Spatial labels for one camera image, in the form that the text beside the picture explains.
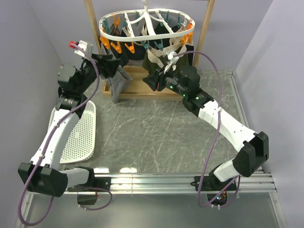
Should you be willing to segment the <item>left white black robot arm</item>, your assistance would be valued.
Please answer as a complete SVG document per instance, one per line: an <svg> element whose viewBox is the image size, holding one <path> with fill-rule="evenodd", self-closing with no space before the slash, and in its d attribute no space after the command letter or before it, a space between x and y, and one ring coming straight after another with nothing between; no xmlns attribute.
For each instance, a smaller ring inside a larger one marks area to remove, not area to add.
<svg viewBox="0 0 304 228"><path fill-rule="evenodd" d="M59 171L60 158L74 127L81 119L88 98L87 88L101 76L113 77L119 67L119 59L110 54L92 54L93 66L83 58L81 67L62 65L57 74L59 98L53 122L38 151L29 163L22 162L18 174L25 190L60 197L67 188L79 185L90 191L96 185L92 168L76 167Z"/></svg>

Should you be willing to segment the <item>white round clip hanger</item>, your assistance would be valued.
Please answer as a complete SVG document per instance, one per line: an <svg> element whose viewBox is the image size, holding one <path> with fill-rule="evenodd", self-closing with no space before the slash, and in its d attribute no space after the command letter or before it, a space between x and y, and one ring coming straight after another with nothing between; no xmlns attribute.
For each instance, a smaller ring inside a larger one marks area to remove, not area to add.
<svg viewBox="0 0 304 228"><path fill-rule="evenodd" d="M183 37L193 32L195 21L186 13L174 9L148 8L146 0L143 1L143 9L122 10L109 13L99 20L100 36L112 41L134 42L165 38ZM174 32L169 25L170 17L177 17L177 25L184 27L183 31ZM111 35L110 23L115 26L123 25L129 31L128 37L116 37ZM134 27L143 24L147 28L146 35L137 35Z"/></svg>

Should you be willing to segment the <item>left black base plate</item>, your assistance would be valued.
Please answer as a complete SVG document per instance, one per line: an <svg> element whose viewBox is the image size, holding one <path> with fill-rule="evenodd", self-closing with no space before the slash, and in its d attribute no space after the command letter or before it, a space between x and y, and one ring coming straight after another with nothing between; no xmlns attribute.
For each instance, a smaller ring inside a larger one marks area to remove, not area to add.
<svg viewBox="0 0 304 228"><path fill-rule="evenodd" d="M111 177L95 177L94 181L91 185L82 185L83 187L74 186L68 188L67 191L69 192L81 192L81 191L96 191L92 188L99 188L109 190L111 186Z"/></svg>

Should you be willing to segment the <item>white perforated plastic basket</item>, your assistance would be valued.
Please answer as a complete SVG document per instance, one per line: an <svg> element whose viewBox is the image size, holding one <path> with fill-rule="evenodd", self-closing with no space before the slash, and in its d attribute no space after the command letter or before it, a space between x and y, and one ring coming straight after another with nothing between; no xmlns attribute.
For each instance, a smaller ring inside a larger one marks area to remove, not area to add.
<svg viewBox="0 0 304 228"><path fill-rule="evenodd" d="M67 125L67 128L55 131L45 154L51 165L82 162L92 157L96 134L95 104L92 101L86 103L78 122L67 118L61 125Z"/></svg>

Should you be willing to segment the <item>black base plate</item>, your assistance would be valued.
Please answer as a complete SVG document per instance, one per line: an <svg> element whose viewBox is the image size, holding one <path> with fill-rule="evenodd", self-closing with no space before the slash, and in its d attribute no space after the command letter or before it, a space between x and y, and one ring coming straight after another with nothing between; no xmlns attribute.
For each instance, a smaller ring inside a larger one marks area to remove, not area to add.
<svg viewBox="0 0 304 228"><path fill-rule="evenodd" d="M67 191L69 192L81 192L81 191L96 191L92 188L99 188L109 190L111 186L111 177L95 177L94 181L91 185L82 185L83 187L74 186L68 188Z"/></svg>
<svg viewBox="0 0 304 228"><path fill-rule="evenodd" d="M198 191L201 176L191 176L191 178L192 178L192 182L190 183L190 185L195 187L195 191ZM201 191L217 191L217 192L219 192L219 191L223 190L224 187L226 185L228 185L228 183L231 180L233 180L233 179L231 178L231 179L228 179L225 182L221 182L213 175L211 175L211 176L206 175L203 178Z"/></svg>

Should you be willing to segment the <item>olive green hanging underwear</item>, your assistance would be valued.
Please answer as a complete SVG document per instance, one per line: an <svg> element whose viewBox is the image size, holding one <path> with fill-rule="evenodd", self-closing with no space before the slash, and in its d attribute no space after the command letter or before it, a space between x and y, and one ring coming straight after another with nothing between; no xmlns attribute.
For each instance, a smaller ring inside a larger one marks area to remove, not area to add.
<svg viewBox="0 0 304 228"><path fill-rule="evenodd" d="M149 74L154 74L156 69L167 66L168 58L165 55L167 52L174 51L179 54L191 50L194 50L193 43L182 45L182 43L179 42L177 44L164 47L163 51L150 47L145 53L142 67L147 70Z"/></svg>

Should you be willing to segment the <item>black box under rail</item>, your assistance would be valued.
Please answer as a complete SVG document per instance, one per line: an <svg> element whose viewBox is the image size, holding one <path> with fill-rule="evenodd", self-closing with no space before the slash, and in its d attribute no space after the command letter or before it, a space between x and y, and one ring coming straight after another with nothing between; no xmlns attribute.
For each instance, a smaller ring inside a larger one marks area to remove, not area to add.
<svg viewBox="0 0 304 228"><path fill-rule="evenodd" d="M85 205L95 205L97 202L97 196L96 195L77 195L77 203L79 205L85 206Z"/></svg>

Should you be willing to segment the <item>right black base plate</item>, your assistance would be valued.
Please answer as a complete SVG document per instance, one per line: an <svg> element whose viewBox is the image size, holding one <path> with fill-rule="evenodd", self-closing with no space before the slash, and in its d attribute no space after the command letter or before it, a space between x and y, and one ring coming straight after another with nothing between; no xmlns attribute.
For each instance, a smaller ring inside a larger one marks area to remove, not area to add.
<svg viewBox="0 0 304 228"><path fill-rule="evenodd" d="M201 176L191 176L191 178L192 178L192 182L190 183L190 185L195 187L195 191L198 191ZM225 182L221 182L213 175L211 175L211 176L206 175L203 178L201 191L217 191L217 192L219 192L219 191L223 190L224 187L226 185L228 185L228 183L231 180L233 180L233 179L231 178L231 179L228 179Z"/></svg>

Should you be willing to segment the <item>teal clothes peg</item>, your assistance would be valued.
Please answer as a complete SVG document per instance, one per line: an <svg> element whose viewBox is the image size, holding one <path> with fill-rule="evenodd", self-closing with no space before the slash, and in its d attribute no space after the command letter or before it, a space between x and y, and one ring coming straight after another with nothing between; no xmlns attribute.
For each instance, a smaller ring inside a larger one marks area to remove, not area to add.
<svg viewBox="0 0 304 228"><path fill-rule="evenodd" d="M163 46L163 40L160 39L160 43L158 43L157 41L154 41L155 46L160 50L163 51L164 46Z"/></svg>
<svg viewBox="0 0 304 228"><path fill-rule="evenodd" d="M141 44L142 44L142 46L144 47L144 49L145 49L146 51L149 50L149 48L150 48L150 43L149 43L148 40L147 40L147 41L141 41Z"/></svg>

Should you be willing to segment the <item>wooden hanger stand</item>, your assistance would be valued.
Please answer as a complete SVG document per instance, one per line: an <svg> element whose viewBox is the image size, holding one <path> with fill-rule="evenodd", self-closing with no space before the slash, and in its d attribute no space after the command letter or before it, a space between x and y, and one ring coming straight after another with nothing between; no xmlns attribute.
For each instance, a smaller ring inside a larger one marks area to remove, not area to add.
<svg viewBox="0 0 304 228"><path fill-rule="evenodd" d="M146 1L143 1L143 9L113 12L103 16L100 20L96 19L92 1L86 0L84 3L89 16L91 28L93 30L95 42L99 48L101 46L105 46L108 50L114 48L115 50L120 51L121 45L114 45L113 41L117 41L119 43L125 42L130 43L130 45L126 45L125 47L132 54L134 54L134 43L136 41L142 41L143 45L145 47L148 47L151 40L163 40L165 38L181 38L181 44L184 45L187 41L190 41L192 39L193 31L195 29L195 21L191 19L186 13L173 9L149 9ZM182 25L186 27L186 30L182 32L173 32L168 25L168 20L162 17L162 12L183 16L184 22ZM107 19L112 18L113 23L115 25L118 25L119 20L116 19L117 16L124 19L124 27L130 32L130 36L126 38L120 38L110 35ZM134 34L132 25L138 24L142 20L145 21L149 34L140 37ZM143 68L140 68L139 66L126 66L124 70L126 73L136 74L137 78L135 81L131 82L131 89L125 89L121 93L120 97L122 99L168 100L171 98L173 100L179 100L179 95L174 93L169 88L165 88L164 93L160 91L162 80L159 77L149 76L148 80L145 80L147 77L147 71Z"/></svg>

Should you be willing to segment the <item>grey striped boxer underwear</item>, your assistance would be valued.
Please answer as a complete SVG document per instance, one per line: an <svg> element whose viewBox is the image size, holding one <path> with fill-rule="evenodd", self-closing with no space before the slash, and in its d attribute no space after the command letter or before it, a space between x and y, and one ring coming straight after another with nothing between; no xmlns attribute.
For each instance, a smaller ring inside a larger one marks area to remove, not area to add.
<svg viewBox="0 0 304 228"><path fill-rule="evenodd" d="M121 92L129 87L133 79L123 69L122 59L115 57L111 50L106 50L103 44L101 44L101 54L110 54L113 56L112 59L120 60L120 65L113 77L105 76L104 73L100 74L100 77L104 79L106 84L110 87L112 102L117 104L120 102L119 96Z"/></svg>

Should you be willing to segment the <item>aluminium mounting rail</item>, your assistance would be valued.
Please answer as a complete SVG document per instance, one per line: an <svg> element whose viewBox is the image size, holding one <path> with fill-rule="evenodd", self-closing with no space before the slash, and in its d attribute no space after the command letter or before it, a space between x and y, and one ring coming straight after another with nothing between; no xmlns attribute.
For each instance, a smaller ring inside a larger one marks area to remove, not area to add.
<svg viewBox="0 0 304 228"><path fill-rule="evenodd" d="M197 173L97 174L111 177L109 192L65 192L54 199L27 193L21 214L37 228L286 228L271 174L241 178L225 206L201 208L191 186ZM95 205L79 205L77 195L96 195Z"/></svg>

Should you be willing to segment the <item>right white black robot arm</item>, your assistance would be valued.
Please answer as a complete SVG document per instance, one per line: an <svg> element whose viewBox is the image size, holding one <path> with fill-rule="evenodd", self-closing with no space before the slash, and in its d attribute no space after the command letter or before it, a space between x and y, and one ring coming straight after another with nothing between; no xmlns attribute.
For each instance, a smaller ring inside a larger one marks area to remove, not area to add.
<svg viewBox="0 0 304 228"><path fill-rule="evenodd" d="M256 133L228 114L200 87L200 75L193 66L179 70L157 69L143 79L153 91L167 88L182 96L184 107L216 128L235 148L237 155L214 168L207 177L208 190L220 190L236 176L250 177L269 158L269 137Z"/></svg>

